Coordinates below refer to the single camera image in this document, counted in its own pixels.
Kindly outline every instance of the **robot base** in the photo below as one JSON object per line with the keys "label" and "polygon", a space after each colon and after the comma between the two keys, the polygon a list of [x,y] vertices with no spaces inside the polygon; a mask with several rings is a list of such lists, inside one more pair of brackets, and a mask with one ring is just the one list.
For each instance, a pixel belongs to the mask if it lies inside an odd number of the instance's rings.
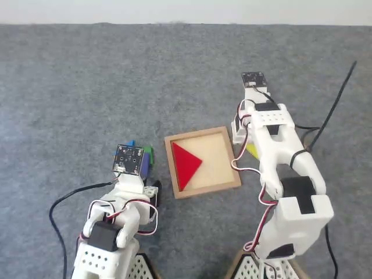
{"label": "robot base", "polygon": [[[276,269],[277,279],[310,279],[294,260],[276,260],[268,262]],[[260,265],[256,256],[249,252],[240,251],[224,279],[274,279],[272,267],[266,266],[266,276],[260,277]]]}

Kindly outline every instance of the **white 3d-printed part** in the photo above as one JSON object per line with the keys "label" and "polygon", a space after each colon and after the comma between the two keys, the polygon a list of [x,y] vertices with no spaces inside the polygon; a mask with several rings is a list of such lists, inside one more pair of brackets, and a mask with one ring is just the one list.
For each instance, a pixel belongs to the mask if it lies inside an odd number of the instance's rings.
{"label": "white 3d-printed part", "polygon": [[[280,264],[276,265],[275,268],[277,274],[276,278],[273,268],[265,265],[268,279],[299,279],[295,270],[287,260],[280,261]],[[259,266],[257,266],[251,256],[244,256],[233,279],[260,279]]]}
{"label": "white 3d-printed part", "polygon": [[135,256],[134,262],[129,269],[127,279],[154,279],[142,255]]}

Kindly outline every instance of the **wooden base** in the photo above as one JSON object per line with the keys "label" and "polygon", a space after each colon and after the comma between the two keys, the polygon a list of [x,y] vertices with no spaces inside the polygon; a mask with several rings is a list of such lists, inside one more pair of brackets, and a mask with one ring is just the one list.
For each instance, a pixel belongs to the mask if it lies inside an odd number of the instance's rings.
{"label": "wooden base", "polygon": [[[176,199],[187,198],[208,192],[219,191],[241,185],[237,171],[230,166],[234,158],[226,127],[172,135],[164,139],[170,176]],[[172,143],[202,160],[202,164],[183,191],[178,186]]]}

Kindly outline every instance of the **gray carpet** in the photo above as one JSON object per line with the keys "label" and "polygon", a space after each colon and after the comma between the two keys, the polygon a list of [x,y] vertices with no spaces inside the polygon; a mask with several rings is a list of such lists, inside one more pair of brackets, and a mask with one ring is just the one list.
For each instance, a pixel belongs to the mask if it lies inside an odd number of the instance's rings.
{"label": "gray carpet", "polygon": [[[152,145],[164,185],[159,230],[138,237],[168,278],[223,278],[253,237],[263,207],[255,174],[238,189],[173,198],[163,139],[229,126],[243,96],[240,73],[263,71],[295,121],[324,120],[358,60],[313,156],[335,217],[340,278],[370,278],[371,27],[141,25],[0,26],[0,270],[3,278],[61,278],[62,251],[48,221],[61,195],[112,178],[118,143]],[[241,165],[257,166],[248,155]],[[74,242],[89,202],[78,194],[55,212]],[[322,234],[301,257],[312,278],[331,278]]]}

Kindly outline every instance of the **white wall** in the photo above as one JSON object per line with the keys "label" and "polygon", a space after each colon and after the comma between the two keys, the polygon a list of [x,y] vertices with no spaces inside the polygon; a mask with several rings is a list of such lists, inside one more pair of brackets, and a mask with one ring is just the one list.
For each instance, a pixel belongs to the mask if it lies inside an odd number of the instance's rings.
{"label": "white wall", "polygon": [[0,0],[0,23],[372,25],[372,0]]}

